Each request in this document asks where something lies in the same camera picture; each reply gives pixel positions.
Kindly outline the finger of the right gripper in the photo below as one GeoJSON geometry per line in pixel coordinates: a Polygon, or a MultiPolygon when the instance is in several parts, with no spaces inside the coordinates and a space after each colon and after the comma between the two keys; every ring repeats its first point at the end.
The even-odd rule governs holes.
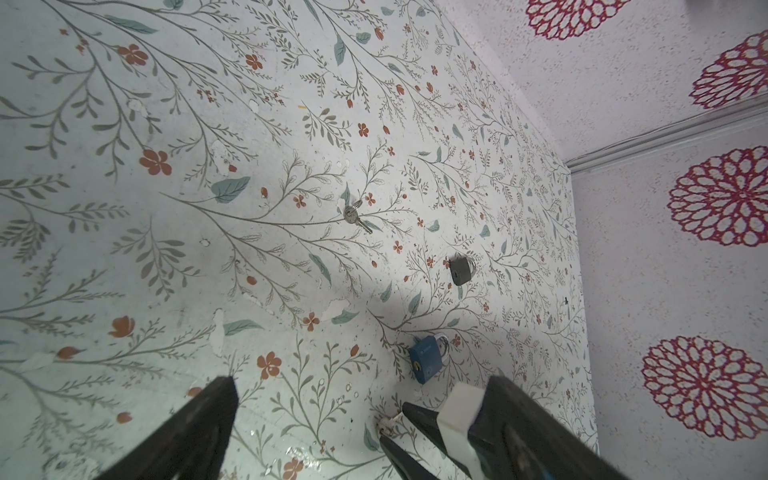
{"type": "Polygon", "coordinates": [[[433,443],[442,454],[450,459],[456,467],[467,476],[470,476],[468,468],[448,454],[439,430],[437,422],[438,412],[436,410],[430,410],[410,402],[404,402],[402,404],[402,413],[405,418],[408,419],[431,443],[433,443]]]}
{"type": "Polygon", "coordinates": [[[412,458],[404,449],[387,436],[381,436],[382,451],[390,460],[396,472],[404,480],[438,480],[430,471],[412,458]]]}

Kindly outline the blue padlock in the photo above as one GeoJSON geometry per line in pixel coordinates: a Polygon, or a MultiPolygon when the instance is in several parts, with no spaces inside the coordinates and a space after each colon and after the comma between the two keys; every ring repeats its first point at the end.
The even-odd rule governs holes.
{"type": "Polygon", "coordinates": [[[426,384],[443,368],[450,342],[445,334],[426,336],[409,349],[409,359],[416,381],[426,384]]]}

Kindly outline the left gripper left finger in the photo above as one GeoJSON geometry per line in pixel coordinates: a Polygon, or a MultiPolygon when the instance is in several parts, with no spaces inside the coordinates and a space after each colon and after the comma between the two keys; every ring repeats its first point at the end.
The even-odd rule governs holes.
{"type": "Polygon", "coordinates": [[[124,458],[102,480],[217,479],[239,397],[234,378],[215,378],[124,458]]]}

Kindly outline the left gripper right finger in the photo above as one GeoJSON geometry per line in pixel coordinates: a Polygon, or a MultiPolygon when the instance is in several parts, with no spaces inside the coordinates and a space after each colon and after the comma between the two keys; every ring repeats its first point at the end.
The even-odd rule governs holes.
{"type": "Polygon", "coordinates": [[[622,479],[504,376],[457,384],[437,415],[445,454],[471,479],[622,479]]]}

